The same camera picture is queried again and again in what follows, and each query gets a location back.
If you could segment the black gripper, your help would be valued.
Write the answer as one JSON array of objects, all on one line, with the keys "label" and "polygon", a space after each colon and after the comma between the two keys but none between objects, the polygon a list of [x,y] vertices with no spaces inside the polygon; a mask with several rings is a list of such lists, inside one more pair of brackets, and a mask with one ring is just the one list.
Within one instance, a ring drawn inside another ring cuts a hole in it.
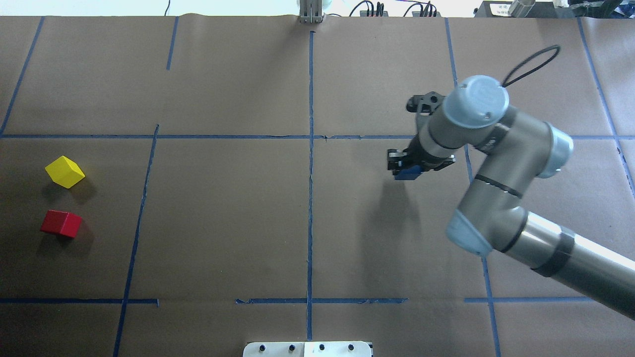
[{"label": "black gripper", "polygon": [[413,167],[419,167],[421,172],[440,171],[455,162],[454,155],[440,158],[429,154],[419,141],[411,141],[406,150],[387,150],[387,169],[395,177]]}]

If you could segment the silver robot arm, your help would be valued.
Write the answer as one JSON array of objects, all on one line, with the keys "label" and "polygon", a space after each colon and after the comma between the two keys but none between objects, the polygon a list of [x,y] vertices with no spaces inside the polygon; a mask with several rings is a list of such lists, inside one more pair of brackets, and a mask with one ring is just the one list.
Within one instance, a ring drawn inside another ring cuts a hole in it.
[{"label": "silver robot arm", "polygon": [[472,75],[448,95],[418,97],[417,133],[388,149],[387,169],[414,180],[454,164],[465,145],[486,155],[446,228],[479,257],[496,250],[620,314],[634,318],[634,262],[522,207],[535,178],[555,176],[573,154],[565,132],[511,106],[496,79]]}]

